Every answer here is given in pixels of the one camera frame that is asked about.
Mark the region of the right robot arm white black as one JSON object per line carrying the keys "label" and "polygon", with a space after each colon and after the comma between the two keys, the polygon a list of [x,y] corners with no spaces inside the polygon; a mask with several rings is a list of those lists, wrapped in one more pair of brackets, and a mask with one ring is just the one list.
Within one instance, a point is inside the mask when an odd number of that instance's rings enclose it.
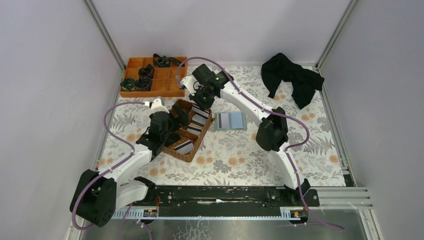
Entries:
{"label": "right robot arm white black", "polygon": [[[223,85],[223,88],[218,88],[219,97],[237,107],[241,112],[246,114],[257,127],[265,123],[265,120],[271,116],[276,117],[277,120],[284,120],[286,115],[272,111],[270,106],[265,105],[251,95],[248,91],[244,90],[241,85],[234,80],[226,71],[223,72],[224,76],[228,78],[228,82]],[[296,163],[290,160],[292,156],[287,149],[289,144],[287,142],[277,143],[276,148],[269,150],[270,155],[273,157],[274,162],[279,167],[281,176],[284,180],[284,185],[292,190],[296,189],[302,182],[298,180],[298,170]]]}

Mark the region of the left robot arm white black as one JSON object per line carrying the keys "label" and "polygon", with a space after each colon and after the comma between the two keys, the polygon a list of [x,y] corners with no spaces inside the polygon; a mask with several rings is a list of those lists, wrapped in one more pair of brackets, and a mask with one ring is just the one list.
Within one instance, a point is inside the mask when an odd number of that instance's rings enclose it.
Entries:
{"label": "left robot arm white black", "polygon": [[160,99],[143,102],[143,105],[152,111],[150,125],[135,144],[124,142],[130,147],[129,154],[110,167],[98,171],[87,169],[81,174],[69,207],[77,230],[103,227],[116,209],[144,200],[154,183],[138,179],[125,181],[132,172],[163,152],[174,132],[189,125],[189,113],[178,103],[171,109]]}

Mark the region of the green card holder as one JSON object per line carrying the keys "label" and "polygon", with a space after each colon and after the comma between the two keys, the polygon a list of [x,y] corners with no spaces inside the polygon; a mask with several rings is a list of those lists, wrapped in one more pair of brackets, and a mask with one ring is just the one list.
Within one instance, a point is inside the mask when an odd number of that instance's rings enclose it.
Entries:
{"label": "green card holder", "polygon": [[230,129],[217,129],[217,114],[215,113],[214,129],[216,131],[245,131],[247,130],[246,115],[240,111],[224,112],[229,113]]}

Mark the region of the woven brown basket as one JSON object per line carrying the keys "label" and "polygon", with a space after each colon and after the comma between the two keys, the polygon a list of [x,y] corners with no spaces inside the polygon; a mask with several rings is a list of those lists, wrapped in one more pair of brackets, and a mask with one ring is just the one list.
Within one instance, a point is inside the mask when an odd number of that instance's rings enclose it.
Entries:
{"label": "woven brown basket", "polygon": [[[189,118],[190,118],[190,122],[191,122],[192,121],[192,117],[196,114],[192,110],[192,105],[196,105],[196,104],[193,103],[193,102],[187,101],[185,99],[178,99],[178,100],[175,101],[175,104],[180,105],[184,109],[184,111],[189,114]],[[212,111],[211,110],[208,110],[208,109],[206,109],[204,111],[209,112],[209,117],[207,118],[205,127],[201,131],[201,133],[199,135],[196,135],[194,133],[191,133],[191,132],[187,131],[188,126],[176,130],[175,133],[180,136],[180,140],[177,141],[177,142],[175,142],[175,143],[173,143],[169,147],[165,147],[163,149],[163,151],[166,154],[171,155],[171,156],[173,156],[173,157],[175,157],[177,159],[180,159],[180,160],[182,160],[184,162],[187,162],[187,163],[190,163],[190,162],[193,161],[193,159],[194,159],[197,151],[199,150],[200,145],[201,145],[201,143],[202,143],[202,141],[203,141],[203,139],[204,139],[204,137],[205,137],[205,135],[206,135],[209,127],[211,126],[212,120],[213,120]],[[185,141],[192,141],[192,143],[194,144],[194,147],[193,147],[192,151],[190,153],[188,153],[188,154],[181,154],[181,153],[176,152],[174,150],[174,148],[177,145],[179,145],[179,144],[181,144],[181,143],[183,143]]]}

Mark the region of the white card with stripe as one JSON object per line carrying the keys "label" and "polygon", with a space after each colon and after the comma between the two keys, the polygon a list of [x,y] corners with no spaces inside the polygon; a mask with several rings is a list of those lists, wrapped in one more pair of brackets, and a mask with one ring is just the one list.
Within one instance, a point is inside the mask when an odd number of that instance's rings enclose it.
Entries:
{"label": "white card with stripe", "polygon": [[208,111],[202,110],[199,107],[197,107],[196,105],[192,105],[192,110],[197,115],[200,115],[200,116],[202,116],[203,118],[206,118],[206,119],[209,117],[209,114],[210,114]]}

